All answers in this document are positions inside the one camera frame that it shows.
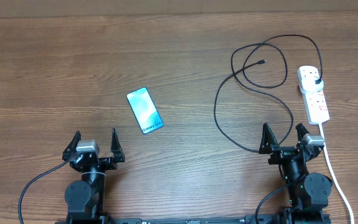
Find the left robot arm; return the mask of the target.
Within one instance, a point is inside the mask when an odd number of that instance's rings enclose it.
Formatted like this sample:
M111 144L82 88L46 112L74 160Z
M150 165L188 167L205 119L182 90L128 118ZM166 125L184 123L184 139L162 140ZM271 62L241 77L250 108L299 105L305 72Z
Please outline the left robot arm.
M69 184L65 190L68 205L66 223L113 223L109 212L104 211L106 171L116 170L125 155L112 129L111 157L99 157L98 143L82 140L77 131L63 151L62 159L81 174L81 179Z

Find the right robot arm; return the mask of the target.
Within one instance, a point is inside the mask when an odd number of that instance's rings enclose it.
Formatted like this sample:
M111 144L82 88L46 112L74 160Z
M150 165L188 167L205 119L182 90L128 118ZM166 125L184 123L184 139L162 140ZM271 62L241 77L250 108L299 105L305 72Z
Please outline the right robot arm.
M268 154L270 165L278 165L285 185L268 194L255 210L256 223L330 223L329 215L323 213L328 206L333 181L326 175L307 169L306 163L323 151L325 140L320 135L310 134L303 126L296 126L296 146L280 146L270 126L265 123L259 154ZM290 206L275 214L259 215L263 203L271 196L287 189Z

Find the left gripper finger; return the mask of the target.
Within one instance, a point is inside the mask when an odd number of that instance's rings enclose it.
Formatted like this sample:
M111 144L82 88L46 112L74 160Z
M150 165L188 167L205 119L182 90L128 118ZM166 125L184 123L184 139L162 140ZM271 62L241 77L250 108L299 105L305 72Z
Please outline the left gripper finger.
M113 154L122 154L122 147L121 147L121 145L119 143L117 132L116 132L115 128L112 128L110 151Z
M74 151L76 151L76 147L78 142L81 140L81 133L79 131L77 131L73 137L73 139L71 140L71 142L69 143L69 145L66 147L66 149L63 151L64 154L69 154L72 153Z

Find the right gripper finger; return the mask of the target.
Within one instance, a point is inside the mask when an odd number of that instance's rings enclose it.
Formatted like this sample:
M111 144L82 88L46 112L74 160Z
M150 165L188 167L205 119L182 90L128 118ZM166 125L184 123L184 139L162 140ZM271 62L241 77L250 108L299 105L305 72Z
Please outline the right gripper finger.
M300 144L307 144L308 143L308 137L310 136L310 133L305 128L305 126L302 123L297 124L296 125L296 131L297 131L298 142Z
M260 142L259 149L273 149L275 147L278 147L279 143L270 128L270 126L267 123L264 123L262 126L262 139Z

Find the Samsung Galaxy smartphone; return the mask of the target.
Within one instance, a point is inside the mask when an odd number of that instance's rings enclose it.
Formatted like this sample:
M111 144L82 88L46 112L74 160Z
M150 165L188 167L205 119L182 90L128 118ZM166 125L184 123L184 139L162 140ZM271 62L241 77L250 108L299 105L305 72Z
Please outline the Samsung Galaxy smartphone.
M163 120L146 87L128 93L126 98L143 134L163 127Z

